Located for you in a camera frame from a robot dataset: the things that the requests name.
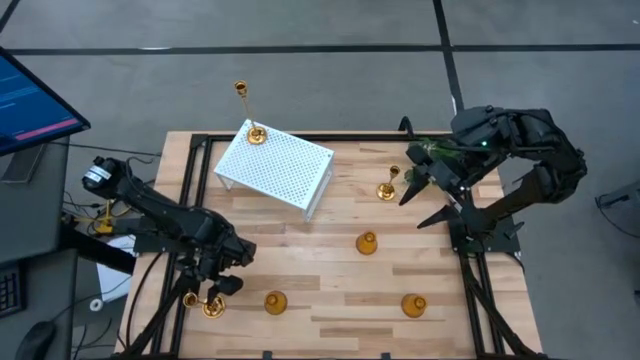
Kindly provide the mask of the white paper sheet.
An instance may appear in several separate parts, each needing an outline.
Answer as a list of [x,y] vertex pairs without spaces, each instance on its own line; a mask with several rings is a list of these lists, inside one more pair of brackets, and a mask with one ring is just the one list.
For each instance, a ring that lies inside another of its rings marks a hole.
[[[111,239],[107,244],[136,257],[137,253],[134,251],[135,241],[136,237],[134,235],[126,235]],[[129,293],[131,285],[131,276],[129,274],[102,264],[97,264],[96,269],[103,303],[112,302]]]

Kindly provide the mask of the grey desk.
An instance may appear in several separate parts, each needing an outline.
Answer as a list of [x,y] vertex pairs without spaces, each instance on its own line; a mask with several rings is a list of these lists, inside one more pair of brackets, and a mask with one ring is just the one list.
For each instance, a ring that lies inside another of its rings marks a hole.
[[60,215],[68,138],[49,144],[27,183],[0,181],[0,265],[23,265],[24,310],[0,318],[0,360],[13,360],[34,324],[52,321],[55,336],[45,360],[70,360],[77,253],[60,250]]

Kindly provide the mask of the yellow clamp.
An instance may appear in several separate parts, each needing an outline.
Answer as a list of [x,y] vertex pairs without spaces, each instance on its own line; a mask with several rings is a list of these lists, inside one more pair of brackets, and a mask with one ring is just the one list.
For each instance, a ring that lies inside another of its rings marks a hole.
[[114,231],[111,214],[112,205],[113,201],[108,200],[105,208],[98,213],[98,217],[91,223],[93,232],[98,236],[111,235]]

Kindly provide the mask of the black keyboard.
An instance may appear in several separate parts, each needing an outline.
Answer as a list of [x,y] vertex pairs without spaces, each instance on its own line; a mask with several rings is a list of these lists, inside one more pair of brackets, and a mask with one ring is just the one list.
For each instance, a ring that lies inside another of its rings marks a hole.
[[0,318],[8,317],[25,308],[22,274],[19,263],[0,267]]

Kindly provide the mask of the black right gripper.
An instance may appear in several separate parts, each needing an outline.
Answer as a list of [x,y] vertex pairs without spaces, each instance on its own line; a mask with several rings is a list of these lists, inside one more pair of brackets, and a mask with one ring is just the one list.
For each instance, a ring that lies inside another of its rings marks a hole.
[[[447,148],[456,152],[455,158],[442,158],[436,160],[430,166],[416,166],[414,168],[414,178],[399,201],[404,205],[418,195],[430,184],[437,185],[443,192],[447,193],[453,202],[464,202],[465,194],[470,186],[467,184],[468,170],[463,164],[466,156],[473,148],[470,146],[460,146],[447,143]],[[461,224],[462,218],[459,211],[453,205],[445,205],[433,215],[420,222],[418,228],[426,228],[441,222],[447,224]]]

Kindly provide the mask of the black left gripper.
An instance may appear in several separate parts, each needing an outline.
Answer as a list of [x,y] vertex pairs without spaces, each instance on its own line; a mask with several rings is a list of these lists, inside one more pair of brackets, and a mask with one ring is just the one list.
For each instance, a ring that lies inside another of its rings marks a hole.
[[220,294],[232,296],[244,286],[235,275],[220,276],[231,267],[246,267],[253,262],[256,245],[239,237],[235,228],[222,222],[202,222],[194,228],[196,247],[193,275],[197,280],[215,280],[207,290],[207,305],[216,306]]

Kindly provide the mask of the green potted plant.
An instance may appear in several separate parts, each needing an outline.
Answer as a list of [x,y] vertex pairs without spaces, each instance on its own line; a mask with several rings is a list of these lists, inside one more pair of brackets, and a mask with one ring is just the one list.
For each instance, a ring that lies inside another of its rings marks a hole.
[[442,158],[455,158],[456,152],[447,148],[447,143],[433,138],[422,138],[411,142],[405,154],[413,163],[412,168],[404,173],[404,181],[412,184],[416,178],[414,168],[416,166],[430,166],[436,160]]

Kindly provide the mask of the white perforated metal riser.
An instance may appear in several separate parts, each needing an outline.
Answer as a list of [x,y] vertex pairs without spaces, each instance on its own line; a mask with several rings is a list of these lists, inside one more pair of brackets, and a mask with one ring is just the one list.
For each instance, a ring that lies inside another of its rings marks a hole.
[[302,211],[310,222],[333,175],[335,152],[289,133],[267,131],[261,145],[247,141],[245,120],[214,168],[226,190],[241,184]]

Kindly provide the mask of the brass candlestick holder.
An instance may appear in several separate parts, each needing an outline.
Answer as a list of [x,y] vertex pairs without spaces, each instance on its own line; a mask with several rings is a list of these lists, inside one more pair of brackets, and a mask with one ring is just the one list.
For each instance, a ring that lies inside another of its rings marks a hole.
[[376,188],[376,195],[380,200],[391,201],[395,197],[395,188],[393,180],[399,175],[400,167],[393,165],[389,168],[389,180],[380,183]]
[[207,302],[201,300],[195,293],[187,292],[182,298],[182,303],[187,308],[200,307],[204,316],[210,319],[221,317],[226,310],[226,303],[220,295],[215,296],[211,302]]
[[267,131],[263,127],[258,126],[255,123],[254,116],[248,102],[247,83],[244,80],[238,80],[234,83],[234,89],[238,96],[241,98],[243,107],[247,115],[247,119],[250,122],[250,127],[247,131],[247,141],[252,145],[264,144],[267,140]]

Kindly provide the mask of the amber glass candle holder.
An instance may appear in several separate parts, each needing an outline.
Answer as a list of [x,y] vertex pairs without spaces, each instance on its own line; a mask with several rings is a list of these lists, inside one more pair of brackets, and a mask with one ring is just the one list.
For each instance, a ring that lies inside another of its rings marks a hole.
[[419,294],[406,294],[401,300],[401,309],[409,318],[421,317],[428,307],[425,297]]
[[356,250],[362,255],[372,255],[378,248],[377,236],[374,232],[365,232],[356,239]]
[[280,315],[286,311],[288,299],[281,291],[271,291],[264,297],[264,309],[270,315]]

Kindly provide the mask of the blue screen monitor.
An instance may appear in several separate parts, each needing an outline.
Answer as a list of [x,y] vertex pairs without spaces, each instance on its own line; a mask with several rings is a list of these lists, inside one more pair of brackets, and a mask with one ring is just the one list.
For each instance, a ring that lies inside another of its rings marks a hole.
[[84,116],[0,47],[0,156],[90,128]]

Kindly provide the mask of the black metal floor stand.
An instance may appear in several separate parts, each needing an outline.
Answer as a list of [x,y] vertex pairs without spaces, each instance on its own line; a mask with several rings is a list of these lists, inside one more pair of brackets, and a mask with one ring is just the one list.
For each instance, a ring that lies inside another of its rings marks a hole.
[[636,180],[633,183],[624,185],[617,190],[614,190],[610,193],[606,193],[603,195],[596,196],[594,198],[597,209],[599,210],[602,217],[617,231],[620,233],[627,235],[631,238],[640,239],[640,234],[634,234],[627,230],[624,230],[614,221],[612,221],[608,215],[605,213],[605,210],[610,208],[611,206],[621,203],[621,202],[634,202],[640,205],[640,180]]

